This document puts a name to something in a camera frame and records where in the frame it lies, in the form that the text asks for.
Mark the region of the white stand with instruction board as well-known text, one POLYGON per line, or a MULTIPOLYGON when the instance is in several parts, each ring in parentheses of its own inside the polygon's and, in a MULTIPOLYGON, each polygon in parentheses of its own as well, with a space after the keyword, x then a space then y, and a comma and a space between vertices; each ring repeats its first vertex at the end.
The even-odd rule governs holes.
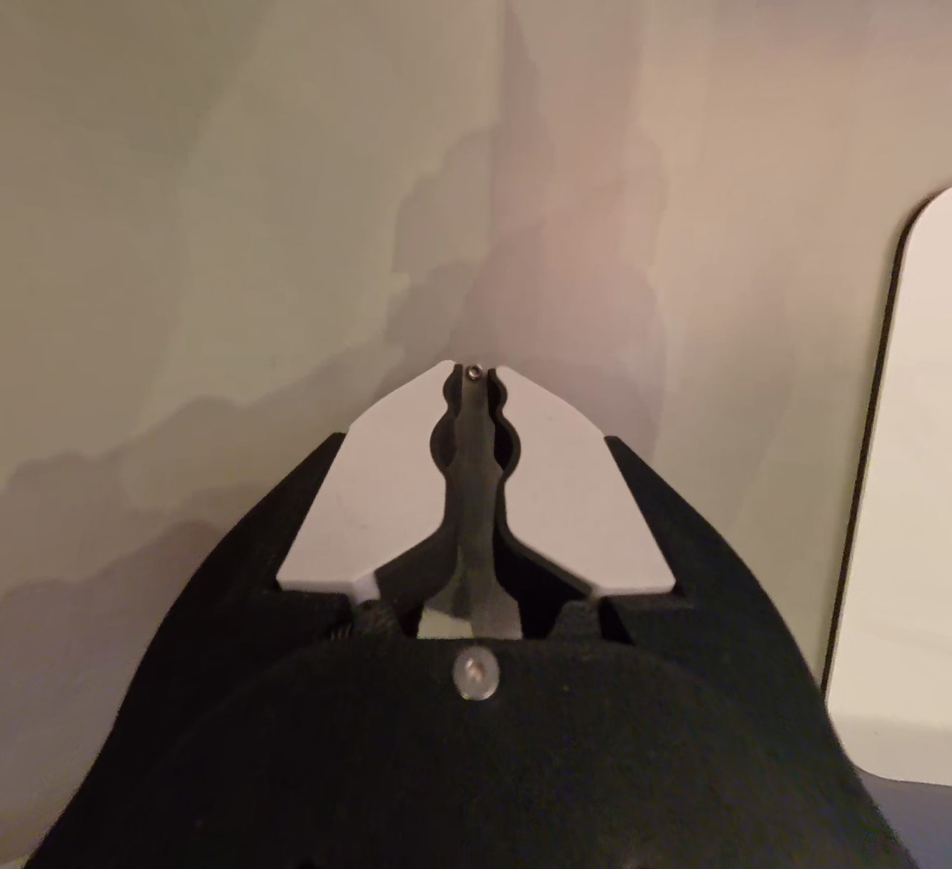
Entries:
POLYGON ((891 268, 823 678, 847 755, 951 783, 951 192, 891 268))

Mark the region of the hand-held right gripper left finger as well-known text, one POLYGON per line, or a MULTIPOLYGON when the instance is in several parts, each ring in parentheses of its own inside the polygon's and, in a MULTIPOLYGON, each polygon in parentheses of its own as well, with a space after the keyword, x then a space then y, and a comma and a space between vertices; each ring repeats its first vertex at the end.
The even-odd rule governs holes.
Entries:
POLYGON ((383 601, 399 616, 443 591, 457 567, 462 372, 437 363, 351 423, 277 572, 283 591, 383 601))

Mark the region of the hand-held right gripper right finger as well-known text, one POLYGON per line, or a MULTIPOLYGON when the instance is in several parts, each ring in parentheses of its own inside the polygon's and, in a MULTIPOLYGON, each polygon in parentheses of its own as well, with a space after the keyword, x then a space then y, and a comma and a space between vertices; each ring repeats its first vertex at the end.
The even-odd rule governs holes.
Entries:
POLYGON ((675 575, 595 423, 507 366, 489 371, 487 406, 500 471, 493 566, 521 617, 675 591, 675 575))

